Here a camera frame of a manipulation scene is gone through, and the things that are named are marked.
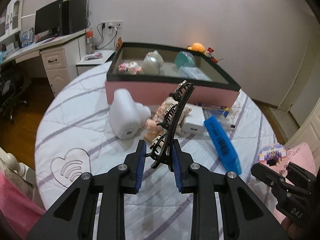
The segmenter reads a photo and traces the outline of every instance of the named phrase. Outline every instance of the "white charger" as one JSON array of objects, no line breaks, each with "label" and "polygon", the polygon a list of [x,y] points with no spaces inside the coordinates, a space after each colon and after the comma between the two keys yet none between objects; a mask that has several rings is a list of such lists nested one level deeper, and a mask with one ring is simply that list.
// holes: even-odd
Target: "white charger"
[{"label": "white charger", "polygon": [[183,118],[180,126],[185,133],[203,135],[206,130],[203,122],[205,120],[201,106],[186,104],[186,107],[191,108],[192,111]]}]

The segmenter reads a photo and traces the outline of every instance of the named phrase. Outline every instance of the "heart pattern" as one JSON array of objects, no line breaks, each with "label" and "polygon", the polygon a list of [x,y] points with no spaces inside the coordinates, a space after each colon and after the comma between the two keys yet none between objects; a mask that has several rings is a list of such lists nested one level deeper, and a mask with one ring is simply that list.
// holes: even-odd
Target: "heart pattern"
[{"label": "heart pattern", "polygon": [[82,173],[91,172],[90,157],[84,149],[73,148],[64,158],[54,158],[50,169],[56,181],[69,187]]}]

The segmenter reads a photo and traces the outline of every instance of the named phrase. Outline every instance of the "metal screw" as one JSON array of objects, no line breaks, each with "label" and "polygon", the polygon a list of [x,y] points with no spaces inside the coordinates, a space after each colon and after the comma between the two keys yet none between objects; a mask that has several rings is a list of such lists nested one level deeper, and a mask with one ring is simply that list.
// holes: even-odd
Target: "metal screw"
[{"label": "metal screw", "polygon": [[120,165],[118,166],[118,170],[120,170],[120,171],[125,171],[127,168],[128,168],[128,166],[125,165],[125,164],[120,164]]},{"label": "metal screw", "polygon": [[90,179],[90,177],[91,177],[91,174],[88,173],[88,172],[85,172],[85,173],[81,174],[81,179],[86,180],[86,179]]},{"label": "metal screw", "polygon": [[237,176],[237,174],[235,172],[233,172],[233,171],[229,171],[227,175],[231,179],[234,179]]},{"label": "metal screw", "polygon": [[197,170],[200,168],[200,165],[198,163],[191,163],[190,168],[193,170]]}]

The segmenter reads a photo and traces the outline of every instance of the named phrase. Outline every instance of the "white tablecloth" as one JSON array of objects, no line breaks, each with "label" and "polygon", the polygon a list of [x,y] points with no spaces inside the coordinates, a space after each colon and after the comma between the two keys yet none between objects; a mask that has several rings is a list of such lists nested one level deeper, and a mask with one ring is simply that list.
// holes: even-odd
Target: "white tablecloth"
[{"label": "white tablecloth", "polygon": [[[59,178],[60,171],[52,169],[57,166],[62,169],[69,152],[75,148],[84,149],[87,155],[80,158],[83,169],[96,175],[123,163],[125,156],[134,152],[139,139],[143,138],[143,130],[129,140],[120,140],[112,132],[104,87],[110,64],[97,66],[73,80],[55,98],[39,125],[35,146],[36,177],[46,209],[66,190],[63,179]],[[229,137],[241,162],[240,177],[273,210],[275,198],[268,187],[255,181],[250,168],[259,150],[275,143],[276,137],[260,109],[243,91],[234,106],[236,128]],[[176,137],[182,150],[189,152],[195,162],[225,174],[209,137],[188,134]],[[146,159],[140,192],[125,196],[126,239],[190,239],[192,196],[178,192],[174,174],[165,165],[153,170],[152,163],[151,158]]]}]

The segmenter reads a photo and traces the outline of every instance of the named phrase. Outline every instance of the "power outlet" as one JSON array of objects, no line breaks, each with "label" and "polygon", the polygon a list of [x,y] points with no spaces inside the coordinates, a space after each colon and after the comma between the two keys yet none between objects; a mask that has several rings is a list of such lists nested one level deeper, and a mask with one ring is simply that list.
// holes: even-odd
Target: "power outlet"
[{"label": "power outlet", "polygon": [[102,21],[101,23],[105,23],[106,24],[106,28],[108,30],[108,34],[112,34],[115,29],[114,28],[122,28],[123,25],[123,21]]}]

